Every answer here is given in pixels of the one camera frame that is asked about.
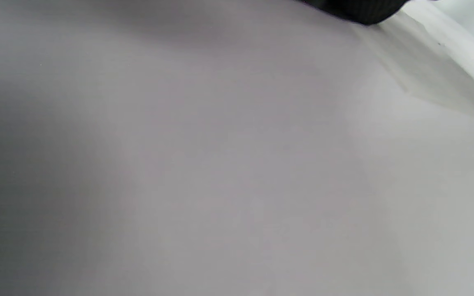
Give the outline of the person's left hand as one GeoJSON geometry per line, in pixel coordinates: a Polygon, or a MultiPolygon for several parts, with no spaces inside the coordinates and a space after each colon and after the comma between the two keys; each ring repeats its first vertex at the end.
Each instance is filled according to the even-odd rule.
{"type": "Polygon", "coordinates": [[[395,15],[408,0],[301,0],[324,13],[365,26],[376,25],[395,15]]]}

